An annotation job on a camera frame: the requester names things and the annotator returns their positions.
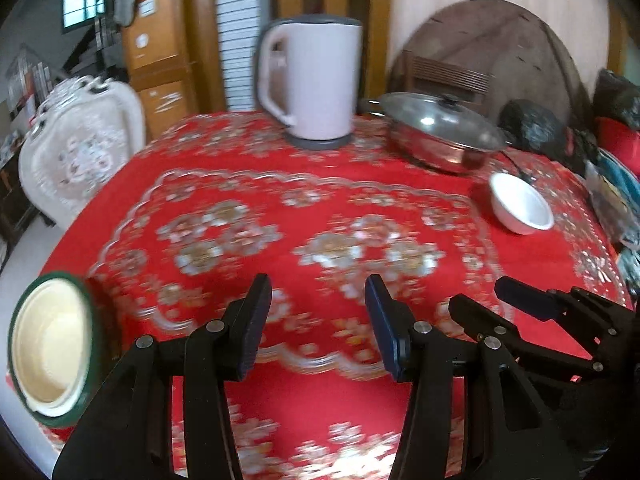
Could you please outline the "white electric kettle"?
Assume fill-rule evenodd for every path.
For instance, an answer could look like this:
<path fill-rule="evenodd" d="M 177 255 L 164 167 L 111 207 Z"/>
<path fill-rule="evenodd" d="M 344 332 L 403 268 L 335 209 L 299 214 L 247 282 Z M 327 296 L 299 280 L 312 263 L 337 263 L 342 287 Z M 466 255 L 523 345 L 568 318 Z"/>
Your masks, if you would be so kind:
<path fill-rule="evenodd" d="M 285 107 L 271 95 L 273 47 L 283 47 Z M 335 150 L 352 140 L 359 88 L 362 24 L 307 14 L 266 25 L 256 44 L 254 93 L 259 106 L 303 150 Z"/>

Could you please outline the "cardboard box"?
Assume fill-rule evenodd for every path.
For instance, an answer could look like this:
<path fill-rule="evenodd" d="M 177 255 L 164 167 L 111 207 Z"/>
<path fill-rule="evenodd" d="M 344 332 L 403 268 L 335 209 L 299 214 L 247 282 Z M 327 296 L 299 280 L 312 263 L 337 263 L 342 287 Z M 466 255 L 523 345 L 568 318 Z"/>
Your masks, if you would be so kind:
<path fill-rule="evenodd" d="M 146 138 L 198 111 L 183 0 L 136 0 L 122 30 L 129 84 L 142 103 Z"/>

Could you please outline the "red embroidered tablecloth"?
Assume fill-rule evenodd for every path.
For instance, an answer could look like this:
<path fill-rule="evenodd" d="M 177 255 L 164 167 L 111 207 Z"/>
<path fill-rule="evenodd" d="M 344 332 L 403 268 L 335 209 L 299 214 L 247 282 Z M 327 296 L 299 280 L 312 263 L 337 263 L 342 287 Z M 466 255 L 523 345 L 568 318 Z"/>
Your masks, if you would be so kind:
<path fill-rule="evenodd" d="M 480 341 L 450 316 L 449 300 L 462 294 L 524 340 L 590 361 L 558 324 L 500 300 L 496 281 L 579 287 L 638 315 L 585 178 L 507 152 L 536 179 L 551 230 L 520 235 L 495 216 L 490 176 L 518 176 L 501 153 L 448 176 L 410 162 L 379 120 L 357 119 L 344 148 L 314 153 L 288 144 L 263 114 L 196 115 L 106 182 L 62 230 L 39 276 L 90 278 L 111 297 L 122 344 L 114 368 L 139 337 L 189 336 L 268 275 L 256 361 L 224 385 L 239 479 L 393 479 L 411 386 L 383 364 L 364 301 L 369 275 L 450 338 Z M 181 378 L 171 443 L 174 479 L 191 479 Z"/>

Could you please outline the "clear plastic bag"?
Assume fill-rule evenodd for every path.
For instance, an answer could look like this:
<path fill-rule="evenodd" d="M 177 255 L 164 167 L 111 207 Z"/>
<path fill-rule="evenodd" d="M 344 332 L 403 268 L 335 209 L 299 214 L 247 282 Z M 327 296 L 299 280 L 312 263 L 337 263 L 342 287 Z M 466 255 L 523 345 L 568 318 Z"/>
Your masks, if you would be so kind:
<path fill-rule="evenodd" d="M 591 206 L 608 240 L 638 252 L 638 214 L 592 162 L 586 162 L 585 177 Z"/>

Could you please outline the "steel pot with glass lid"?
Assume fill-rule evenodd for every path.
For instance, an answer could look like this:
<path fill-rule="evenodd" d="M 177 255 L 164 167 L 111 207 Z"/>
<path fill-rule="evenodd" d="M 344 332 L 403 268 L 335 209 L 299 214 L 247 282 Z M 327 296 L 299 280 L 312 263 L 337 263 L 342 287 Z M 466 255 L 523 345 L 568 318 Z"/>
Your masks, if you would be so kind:
<path fill-rule="evenodd" d="M 480 170 L 506 148 L 497 126 L 451 96 L 390 92 L 362 99 L 359 106 L 386 121 L 390 142 L 398 150 L 447 174 Z"/>

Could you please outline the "white ornate chair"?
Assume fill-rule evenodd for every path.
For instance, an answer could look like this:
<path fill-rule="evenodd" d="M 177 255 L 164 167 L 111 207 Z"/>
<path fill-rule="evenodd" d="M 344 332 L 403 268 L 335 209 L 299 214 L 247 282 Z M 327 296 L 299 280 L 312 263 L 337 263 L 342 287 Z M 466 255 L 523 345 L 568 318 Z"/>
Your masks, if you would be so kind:
<path fill-rule="evenodd" d="M 66 231 L 145 140 L 143 107 L 129 84 L 65 79 L 38 107 L 25 136 L 18 160 L 23 191 Z"/>

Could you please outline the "round wooden tabletop leaning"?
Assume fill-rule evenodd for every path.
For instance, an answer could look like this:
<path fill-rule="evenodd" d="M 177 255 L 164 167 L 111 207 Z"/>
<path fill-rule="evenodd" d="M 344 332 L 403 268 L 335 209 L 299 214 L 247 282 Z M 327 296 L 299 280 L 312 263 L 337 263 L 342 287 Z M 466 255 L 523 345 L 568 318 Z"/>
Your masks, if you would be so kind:
<path fill-rule="evenodd" d="M 512 100 L 533 102 L 575 128 L 593 118 L 562 40 L 537 15 L 503 0 L 465 0 L 430 16 L 402 45 L 386 89 L 446 93 L 492 122 Z"/>

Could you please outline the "black plastic bag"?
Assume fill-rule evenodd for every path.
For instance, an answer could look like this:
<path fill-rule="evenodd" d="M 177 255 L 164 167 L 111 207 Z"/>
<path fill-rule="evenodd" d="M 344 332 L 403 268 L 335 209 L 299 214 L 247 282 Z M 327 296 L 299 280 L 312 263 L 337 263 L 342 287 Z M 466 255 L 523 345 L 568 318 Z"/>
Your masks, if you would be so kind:
<path fill-rule="evenodd" d="M 498 127 L 506 142 L 518 150 L 544 155 L 567 167 L 573 163 L 573 131 L 548 108 L 529 100 L 511 100 L 500 110 Z"/>

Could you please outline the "dark green plastic bowl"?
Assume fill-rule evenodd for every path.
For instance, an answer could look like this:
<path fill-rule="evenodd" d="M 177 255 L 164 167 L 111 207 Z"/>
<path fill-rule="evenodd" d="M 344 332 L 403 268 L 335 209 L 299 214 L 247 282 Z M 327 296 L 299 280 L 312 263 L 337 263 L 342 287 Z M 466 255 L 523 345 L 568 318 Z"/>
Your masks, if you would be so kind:
<path fill-rule="evenodd" d="M 9 374 L 24 407 L 43 426 L 75 426 L 120 352 L 113 301 L 90 278 L 43 274 L 17 301 L 6 344 Z"/>

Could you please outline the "small white foam bowl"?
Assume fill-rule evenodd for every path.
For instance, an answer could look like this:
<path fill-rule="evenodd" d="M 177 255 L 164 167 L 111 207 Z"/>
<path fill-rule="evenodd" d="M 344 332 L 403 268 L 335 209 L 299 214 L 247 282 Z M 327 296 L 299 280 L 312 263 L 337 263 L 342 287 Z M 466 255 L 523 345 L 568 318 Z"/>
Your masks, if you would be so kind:
<path fill-rule="evenodd" d="M 492 211 L 509 231 L 530 235 L 553 228 L 552 210 L 536 188 L 504 172 L 492 174 L 488 184 Z"/>

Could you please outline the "red plastic basin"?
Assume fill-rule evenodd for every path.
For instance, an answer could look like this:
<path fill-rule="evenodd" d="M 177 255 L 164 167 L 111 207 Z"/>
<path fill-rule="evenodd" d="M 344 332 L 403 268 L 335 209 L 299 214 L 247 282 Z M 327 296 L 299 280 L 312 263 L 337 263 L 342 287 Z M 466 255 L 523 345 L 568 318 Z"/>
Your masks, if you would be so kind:
<path fill-rule="evenodd" d="M 597 117 L 597 139 L 600 148 L 613 154 L 636 177 L 640 172 L 640 136 L 617 120 Z"/>

